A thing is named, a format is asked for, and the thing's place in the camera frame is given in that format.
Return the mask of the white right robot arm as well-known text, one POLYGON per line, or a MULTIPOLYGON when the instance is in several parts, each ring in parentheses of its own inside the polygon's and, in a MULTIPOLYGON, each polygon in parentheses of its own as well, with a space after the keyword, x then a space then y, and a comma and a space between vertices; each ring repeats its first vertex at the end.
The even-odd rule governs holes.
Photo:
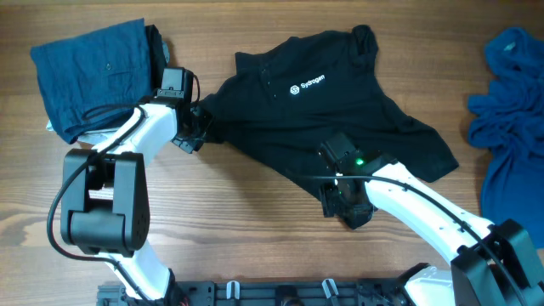
POLYGON ((471 214, 428 188, 394 158, 359 150, 320 157, 332 171, 321 187, 327 213, 383 210, 423 238, 449 265, 422 263, 395 289, 405 305, 541 305, 543 265, 528 232, 471 214))

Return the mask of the black polo shirt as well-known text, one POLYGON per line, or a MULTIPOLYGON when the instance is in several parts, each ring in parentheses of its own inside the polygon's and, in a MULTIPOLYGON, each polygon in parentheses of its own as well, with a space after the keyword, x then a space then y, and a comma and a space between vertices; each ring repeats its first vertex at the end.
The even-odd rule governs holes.
POLYGON ((406 115, 380 88, 378 45, 368 25, 291 37, 264 54, 237 53, 236 73, 201 107, 208 134, 273 168, 321 200, 351 229, 366 224, 368 200, 348 201, 331 181, 321 146, 342 134, 355 150, 381 151, 427 182, 457 160, 432 127, 406 115))

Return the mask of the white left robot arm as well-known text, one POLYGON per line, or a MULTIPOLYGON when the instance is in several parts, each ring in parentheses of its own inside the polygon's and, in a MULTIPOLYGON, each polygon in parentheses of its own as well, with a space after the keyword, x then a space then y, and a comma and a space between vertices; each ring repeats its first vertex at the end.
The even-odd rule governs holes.
POLYGON ((92 149, 70 150, 63 184, 52 201, 47 236, 66 258, 107 264, 129 305, 188 305, 174 273, 147 235, 150 203, 145 168, 162 147, 198 150, 210 116, 194 103, 135 105, 131 118, 92 149))

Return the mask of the blue polo shirt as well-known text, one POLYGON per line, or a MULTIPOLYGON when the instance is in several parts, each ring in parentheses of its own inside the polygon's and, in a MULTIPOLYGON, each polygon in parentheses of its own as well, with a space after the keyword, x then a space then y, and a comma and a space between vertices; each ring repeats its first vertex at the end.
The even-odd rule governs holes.
POLYGON ((543 42, 511 27, 487 43, 484 56, 495 80, 469 97, 476 116, 468 142, 492 154, 480 196, 483 216, 513 219, 543 246, 543 42))

